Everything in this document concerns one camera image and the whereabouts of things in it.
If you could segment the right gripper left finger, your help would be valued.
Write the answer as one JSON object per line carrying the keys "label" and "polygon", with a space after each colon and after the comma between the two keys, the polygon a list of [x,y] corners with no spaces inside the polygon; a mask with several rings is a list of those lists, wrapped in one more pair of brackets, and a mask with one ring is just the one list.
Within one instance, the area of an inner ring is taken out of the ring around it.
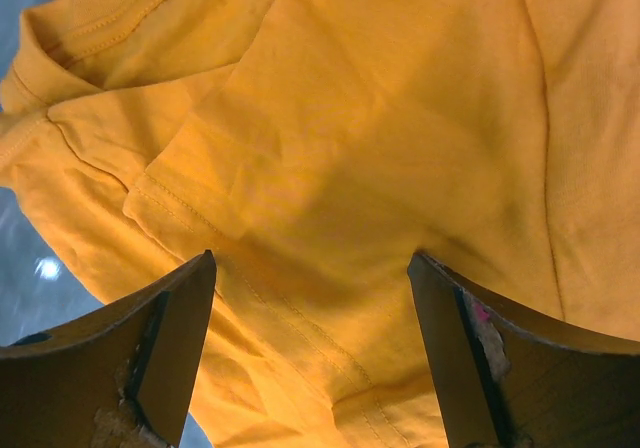
{"label": "right gripper left finger", "polygon": [[212,312],[210,251],[1,350],[4,447],[176,447]]}

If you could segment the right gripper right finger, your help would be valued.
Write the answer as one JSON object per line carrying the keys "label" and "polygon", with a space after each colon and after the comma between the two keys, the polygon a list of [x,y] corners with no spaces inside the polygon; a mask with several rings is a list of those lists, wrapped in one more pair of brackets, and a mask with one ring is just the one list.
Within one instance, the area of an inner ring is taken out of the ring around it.
{"label": "right gripper right finger", "polygon": [[532,310],[424,252],[407,273],[449,446],[638,446],[638,342]]}

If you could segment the orange t shirt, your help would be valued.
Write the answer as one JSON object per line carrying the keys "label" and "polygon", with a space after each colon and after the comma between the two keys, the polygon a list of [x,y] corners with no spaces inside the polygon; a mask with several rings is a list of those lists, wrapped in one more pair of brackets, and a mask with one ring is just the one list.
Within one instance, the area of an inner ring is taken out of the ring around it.
{"label": "orange t shirt", "polygon": [[99,300],[217,260],[217,447],[442,447],[423,249],[639,336],[639,0],[54,0],[1,183]]}

